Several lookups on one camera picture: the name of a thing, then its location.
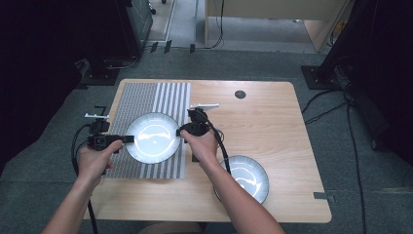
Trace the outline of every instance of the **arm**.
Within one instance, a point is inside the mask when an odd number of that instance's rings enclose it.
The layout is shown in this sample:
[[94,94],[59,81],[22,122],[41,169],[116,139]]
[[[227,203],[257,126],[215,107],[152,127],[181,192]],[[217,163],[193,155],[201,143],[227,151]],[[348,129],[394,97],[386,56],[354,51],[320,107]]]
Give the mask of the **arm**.
[[76,233],[94,188],[105,168],[113,168],[110,156],[122,147],[117,140],[102,151],[80,150],[79,176],[42,233]]
[[200,161],[239,233],[284,233],[273,216],[221,167],[216,158],[217,142],[213,131],[203,136],[182,131],[181,135]]

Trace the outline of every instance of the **gray carpet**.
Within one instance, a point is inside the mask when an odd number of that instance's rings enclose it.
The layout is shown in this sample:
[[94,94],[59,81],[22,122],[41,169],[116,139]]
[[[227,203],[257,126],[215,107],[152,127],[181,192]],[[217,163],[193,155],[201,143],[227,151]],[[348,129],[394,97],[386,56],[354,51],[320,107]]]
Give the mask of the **gray carpet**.
[[[70,144],[75,131],[88,120],[94,105],[110,107],[117,86],[125,78],[289,81],[301,107],[318,91],[309,91],[300,65],[321,64],[325,55],[270,52],[229,52],[161,48],[129,69],[122,70],[115,87],[75,90],[39,140],[11,160],[0,178],[0,233],[39,233],[70,189],[75,175]],[[304,115],[307,120],[341,103],[339,92],[318,98]],[[370,148],[370,137],[355,109],[350,111],[355,131],[361,181],[365,195],[367,233],[413,233],[412,168],[392,152]],[[332,220],[326,224],[283,223],[286,233],[361,233],[361,207],[355,153],[346,107],[308,125],[310,141],[324,188],[331,201]],[[136,233],[140,221],[99,220],[100,233]],[[92,233],[85,220],[80,233]]]

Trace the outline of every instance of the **black circle marker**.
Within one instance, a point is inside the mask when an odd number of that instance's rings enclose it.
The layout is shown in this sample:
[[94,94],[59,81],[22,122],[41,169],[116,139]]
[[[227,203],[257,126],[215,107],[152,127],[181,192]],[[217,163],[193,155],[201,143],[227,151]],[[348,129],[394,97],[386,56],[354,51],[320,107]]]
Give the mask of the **black circle marker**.
[[235,92],[235,97],[237,97],[238,99],[243,99],[246,97],[246,94],[244,91],[236,91]]

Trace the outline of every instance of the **forearm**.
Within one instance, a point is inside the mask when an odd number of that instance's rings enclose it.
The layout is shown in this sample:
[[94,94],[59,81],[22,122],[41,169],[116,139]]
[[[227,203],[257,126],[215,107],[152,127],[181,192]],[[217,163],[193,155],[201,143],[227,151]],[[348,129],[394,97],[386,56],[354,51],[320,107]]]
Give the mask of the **forearm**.
[[273,216],[219,164],[203,166],[239,233],[283,233]]
[[77,233],[92,195],[92,187],[77,180],[43,233]]

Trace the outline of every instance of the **wooden table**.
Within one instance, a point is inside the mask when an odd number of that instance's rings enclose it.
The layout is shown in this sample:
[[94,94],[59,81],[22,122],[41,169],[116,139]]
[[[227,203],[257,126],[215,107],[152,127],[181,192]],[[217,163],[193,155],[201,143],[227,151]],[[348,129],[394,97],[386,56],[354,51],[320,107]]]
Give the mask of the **wooden table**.
[[[351,0],[225,0],[224,17],[304,20],[310,39],[319,52]],[[206,0],[205,44],[208,17],[221,16],[222,0]]]
[[[207,114],[224,132],[229,155],[251,157],[264,167],[270,192],[263,205],[279,222],[331,220],[327,201],[314,196],[324,189],[290,83],[128,79],[119,86],[110,116],[115,116],[127,82],[190,82],[191,103],[219,103]],[[236,98],[238,90],[246,97]],[[188,147],[183,179],[103,179],[92,197],[96,218],[228,221],[211,183],[199,165],[191,162],[191,155]]]

